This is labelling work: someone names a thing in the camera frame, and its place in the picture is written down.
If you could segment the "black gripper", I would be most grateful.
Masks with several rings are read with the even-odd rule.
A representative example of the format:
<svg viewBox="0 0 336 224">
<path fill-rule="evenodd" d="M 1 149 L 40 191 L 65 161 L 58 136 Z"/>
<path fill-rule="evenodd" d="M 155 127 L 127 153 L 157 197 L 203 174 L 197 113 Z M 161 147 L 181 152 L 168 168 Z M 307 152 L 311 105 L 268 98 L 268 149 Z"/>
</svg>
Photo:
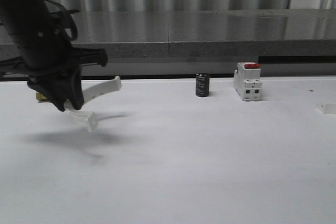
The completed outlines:
<svg viewBox="0 0 336 224">
<path fill-rule="evenodd" d="M 104 49 L 72 48 L 65 60 L 29 73 L 27 85 L 45 96 L 61 112 L 65 110 L 67 99 L 74 109 L 80 110 L 84 104 L 81 67 L 104 67 L 107 62 L 108 56 Z"/>
</svg>

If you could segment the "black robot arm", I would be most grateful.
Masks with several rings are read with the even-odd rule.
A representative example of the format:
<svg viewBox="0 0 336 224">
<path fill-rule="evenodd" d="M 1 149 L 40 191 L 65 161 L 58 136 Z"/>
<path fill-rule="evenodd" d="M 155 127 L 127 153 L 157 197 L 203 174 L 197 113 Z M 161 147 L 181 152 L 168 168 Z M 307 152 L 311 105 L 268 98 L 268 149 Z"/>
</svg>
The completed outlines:
<svg viewBox="0 0 336 224">
<path fill-rule="evenodd" d="M 50 12 L 48 0 L 1 0 L 1 23 L 18 49 L 19 57 L 1 61 L 1 76 L 9 73 L 29 77 L 29 88 L 45 96 L 59 111 L 65 103 L 80 110 L 85 100 L 81 68 L 106 66 L 104 49 L 75 48 L 78 37 L 71 13 L 59 3 Z"/>
</svg>

